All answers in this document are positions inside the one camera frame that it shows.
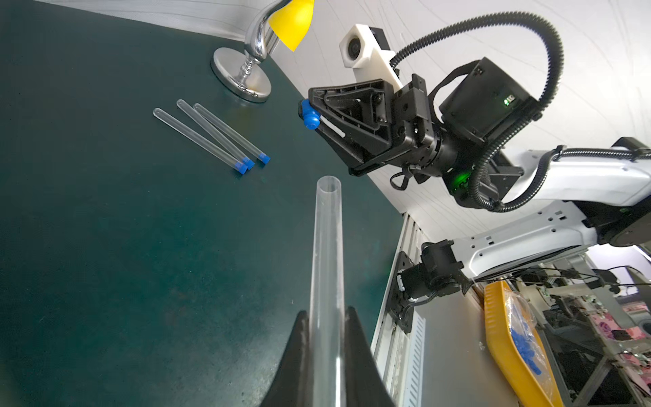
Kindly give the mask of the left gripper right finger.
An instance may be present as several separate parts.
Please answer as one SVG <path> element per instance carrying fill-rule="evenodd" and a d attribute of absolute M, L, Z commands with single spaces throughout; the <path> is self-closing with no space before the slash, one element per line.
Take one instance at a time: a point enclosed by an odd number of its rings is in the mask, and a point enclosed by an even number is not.
<path fill-rule="evenodd" d="M 394 407 L 352 306 L 346 310 L 344 334 L 346 405 Z"/>

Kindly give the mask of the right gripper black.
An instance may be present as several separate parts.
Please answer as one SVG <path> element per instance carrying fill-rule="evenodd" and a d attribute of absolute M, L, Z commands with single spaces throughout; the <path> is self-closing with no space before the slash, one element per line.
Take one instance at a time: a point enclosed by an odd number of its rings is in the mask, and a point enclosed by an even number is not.
<path fill-rule="evenodd" d="M 389 164 L 407 166 L 415 174 L 431 177 L 443 177 L 453 169 L 457 151 L 450 135 L 435 122 L 426 82 L 417 74 L 395 94 L 390 83 L 375 80 L 310 88 L 305 99 L 320 113 L 321 120 L 329 120 L 341 131 L 350 128 L 376 140 L 391 138 L 392 102 L 397 149 L 373 155 L 326 124 L 315 130 L 346 164 L 351 176 L 364 176 Z M 298 117 L 303 120 L 300 105 Z"/>

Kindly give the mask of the clear test tube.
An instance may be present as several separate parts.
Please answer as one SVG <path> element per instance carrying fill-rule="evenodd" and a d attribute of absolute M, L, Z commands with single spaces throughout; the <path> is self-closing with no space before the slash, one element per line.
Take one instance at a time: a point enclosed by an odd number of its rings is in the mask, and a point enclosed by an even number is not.
<path fill-rule="evenodd" d="M 197 110 L 195 110 L 189 103 L 183 99 L 178 99 L 176 101 L 176 106 L 188 115 L 192 120 L 194 120 L 200 127 L 205 130 L 216 142 L 218 142 L 231 156 L 233 156 L 238 161 L 242 162 L 244 157 L 248 157 L 244 154 L 238 147 L 231 142 L 227 136 L 225 136 L 221 131 L 217 130 L 208 120 L 203 118 Z"/>
<path fill-rule="evenodd" d="M 154 117 L 156 117 L 157 119 L 159 119 L 160 121 L 168 125 L 168 127 L 172 128 L 176 132 L 179 132 L 181 135 L 188 138 L 189 140 L 197 144 L 199 147 L 201 147 L 208 153 L 212 154 L 213 156 L 217 157 L 217 159 L 221 160 L 223 163 L 227 164 L 228 166 L 234 169 L 234 164 L 238 160 L 232 157 L 223 149 L 217 147 L 215 144 L 210 142 L 205 137 L 195 132 L 195 130 L 183 124 L 178 119 L 168 114 L 164 110 L 161 110 L 160 108 L 155 108 L 153 111 L 153 115 Z"/>
<path fill-rule="evenodd" d="M 218 118 L 215 114 L 207 110 L 200 103 L 195 103 L 195 105 L 193 105 L 193 108 L 197 110 L 198 113 L 200 113 L 200 115 L 203 116 L 203 118 L 208 120 L 217 129 L 221 130 L 222 132 L 225 133 L 225 135 L 227 135 L 228 137 L 236 141 L 239 145 L 244 147 L 248 152 L 253 154 L 257 159 L 260 154 L 265 154 L 261 149 L 259 149 L 252 142 L 250 142 L 249 139 L 247 139 L 242 134 L 237 132 L 234 128 L 230 127 L 227 123 L 225 123 L 222 119 Z"/>
<path fill-rule="evenodd" d="M 345 291 L 342 184 L 335 176 L 317 181 L 310 290 L 311 406 L 344 406 Z"/>

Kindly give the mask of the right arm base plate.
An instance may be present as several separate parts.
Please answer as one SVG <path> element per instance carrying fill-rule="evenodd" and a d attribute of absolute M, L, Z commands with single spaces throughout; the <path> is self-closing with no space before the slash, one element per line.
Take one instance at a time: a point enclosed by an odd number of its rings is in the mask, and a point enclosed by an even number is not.
<path fill-rule="evenodd" d="M 386 311 L 405 334 L 412 331 L 413 303 L 420 291 L 420 264 L 416 265 L 405 251 L 400 251 L 395 276 L 391 279 Z"/>

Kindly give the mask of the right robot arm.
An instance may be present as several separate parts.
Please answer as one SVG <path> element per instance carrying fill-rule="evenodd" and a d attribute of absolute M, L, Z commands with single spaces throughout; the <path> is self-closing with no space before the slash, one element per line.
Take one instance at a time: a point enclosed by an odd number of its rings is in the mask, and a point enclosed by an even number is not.
<path fill-rule="evenodd" d="M 442 84 L 452 92 L 436 103 L 437 88 L 398 77 L 407 57 L 474 30 L 517 26 L 536 34 L 547 55 L 542 94 L 531 96 L 490 59 L 464 64 Z M 596 244 L 627 247 L 650 239 L 650 150 L 632 137 L 608 149 L 510 148 L 539 120 L 558 91 L 564 49 L 557 30 L 527 12 L 501 12 L 463 20 L 393 53 L 381 30 L 357 25 L 340 45 L 355 83 L 311 88 L 298 107 L 352 176 L 394 166 L 391 186 L 441 179 L 461 207 L 505 214 L 534 199 L 534 215 L 465 239 L 426 243 L 420 261 L 390 283 L 388 312 L 410 322 L 415 307 L 468 291 L 530 264 Z"/>

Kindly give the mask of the green table mat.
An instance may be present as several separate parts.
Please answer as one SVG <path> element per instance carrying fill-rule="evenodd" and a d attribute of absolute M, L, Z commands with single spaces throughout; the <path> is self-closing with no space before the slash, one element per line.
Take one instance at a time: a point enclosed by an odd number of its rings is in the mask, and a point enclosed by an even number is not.
<path fill-rule="evenodd" d="M 2 405 L 256 406 L 310 303 L 322 176 L 342 183 L 346 300 L 373 333 L 403 218 L 305 129 L 275 61 L 267 103 L 222 86 L 210 59 L 231 46 L 1 4 Z M 269 163 L 227 136 L 254 161 L 241 175 L 154 117 L 225 151 L 178 99 Z"/>

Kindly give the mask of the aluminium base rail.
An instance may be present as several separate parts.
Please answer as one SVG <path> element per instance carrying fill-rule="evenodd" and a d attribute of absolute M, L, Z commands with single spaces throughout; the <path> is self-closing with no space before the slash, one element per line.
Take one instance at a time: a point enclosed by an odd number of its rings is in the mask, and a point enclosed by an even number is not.
<path fill-rule="evenodd" d="M 398 247 L 393 257 L 387 287 L 381 304 L 380 314 L 371 341 L 371 352 L 376 362 L 381 379 L 388 390 L 393 403 L 401 406 L 403 380 L 405 379 L 406 357 L 409 347 L 409 335 L 405 334 L 393 321 L 386 311 L 391 279 L 395 276 L 398 253 L 405 251 L 411 260 L 420 256 L 420 244 L 424 234 L 413 218 L 403 216 L 402 231 L 398 239 Z"/>

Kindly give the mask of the yellow tray with stoppers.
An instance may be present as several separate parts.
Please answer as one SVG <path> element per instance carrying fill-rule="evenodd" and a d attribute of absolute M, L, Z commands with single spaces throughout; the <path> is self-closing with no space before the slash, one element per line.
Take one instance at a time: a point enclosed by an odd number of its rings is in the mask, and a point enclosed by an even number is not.
<path fill-rule="evenodd" d="M 485 288 L 491 356 L 523 406 L 564 405 L 529 303 L 504 281 Z"/>

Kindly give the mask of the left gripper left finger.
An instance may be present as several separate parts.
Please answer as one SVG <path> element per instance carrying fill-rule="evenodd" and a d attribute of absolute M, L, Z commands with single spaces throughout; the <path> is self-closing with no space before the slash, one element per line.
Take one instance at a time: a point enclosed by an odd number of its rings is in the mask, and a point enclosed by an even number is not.
<path fill-rule="evenodd" d="M 260 407 L 306 405 L 309 377 L 309 315 L 298 312 L 271 386 Z"/>

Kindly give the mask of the chrome cup holder stand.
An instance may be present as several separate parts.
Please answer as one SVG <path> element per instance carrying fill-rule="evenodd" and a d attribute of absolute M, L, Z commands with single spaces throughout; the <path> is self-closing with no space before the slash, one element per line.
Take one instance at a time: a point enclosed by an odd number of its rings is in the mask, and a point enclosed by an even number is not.
<path fill-rule="evenodd" d="M 271 81 L 259 66 L 279 42 L 271 29 L 271 16 L 288 4 L 288 0 L 273 1 L 256 15 L 247 29 L 242 53 L 229 47 L 215 50 L 210 63 L 212 71 L 239 98 L 264 103 L 271 95 Z"/>

